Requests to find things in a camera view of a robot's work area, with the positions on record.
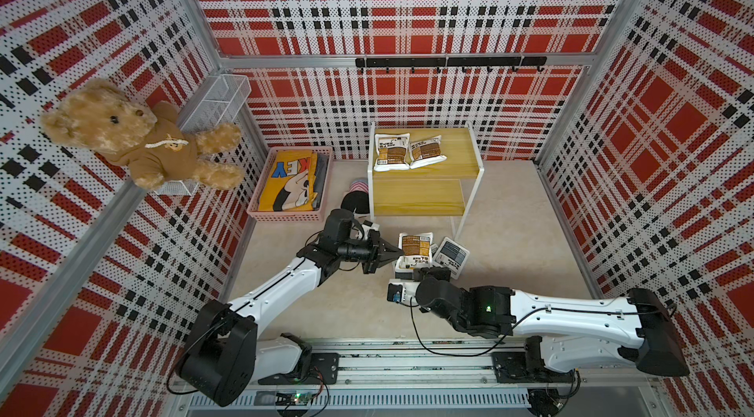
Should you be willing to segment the brown coffee bag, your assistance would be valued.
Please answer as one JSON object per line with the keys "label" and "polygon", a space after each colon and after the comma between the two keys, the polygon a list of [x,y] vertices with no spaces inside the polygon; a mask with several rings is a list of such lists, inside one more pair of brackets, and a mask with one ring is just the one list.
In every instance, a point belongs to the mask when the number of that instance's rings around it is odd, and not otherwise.
{"label": "brown coffee bag", "polygon": [[430,165],[439,164],[447,160],[442,150],[442,136],[436,135],[418,141],[413,141],[410,146],[410,169],[416,170]]}
{"label": "brown coffee bag", "polygon": [[375,171],[408,171],[408,146],[410,134],[376,134],[374,136]]}
{"label": "brown coffee bag", "polygon": [[432,232],[423,234],[399,234],[399,248],[404,252],[395,262],[394,271],[396,274],[412,273],[417,268],[431,267],[432,251],[434,236]]}

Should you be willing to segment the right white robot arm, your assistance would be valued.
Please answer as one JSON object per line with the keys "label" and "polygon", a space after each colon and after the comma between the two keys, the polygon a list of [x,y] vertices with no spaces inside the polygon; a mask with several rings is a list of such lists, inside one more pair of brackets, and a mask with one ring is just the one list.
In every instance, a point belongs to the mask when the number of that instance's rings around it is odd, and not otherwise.
{"label": "right white robot arm", "polygon": [[631,365],[664,378],[690,372],[672,313],[650,289],[572,299],[494,285],[462,289],[429,275],[414,283],[403,301],[471,337],[527,338],[534,346],[535,370],[565,374],[585,366]]}

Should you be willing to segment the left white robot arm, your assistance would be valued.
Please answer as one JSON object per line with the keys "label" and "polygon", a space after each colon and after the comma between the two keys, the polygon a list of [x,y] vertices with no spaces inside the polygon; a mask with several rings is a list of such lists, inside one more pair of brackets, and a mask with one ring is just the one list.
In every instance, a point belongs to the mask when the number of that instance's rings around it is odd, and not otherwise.
{"label": "left white robot arm", "polygon": [[229,303],[212,300],[202,306],[173,375],[220,406],[232,403],[249,383],[273,377],[292,384],[314,379],[324,385],[310,344],[292,334],[274,340],[261,340],[261,334],[339,272],[343,263],[353,263],[370,275],[403,254],[383,240],[377,226],[361,224],[351,211],[333,210],[324,229],[273,278]]}

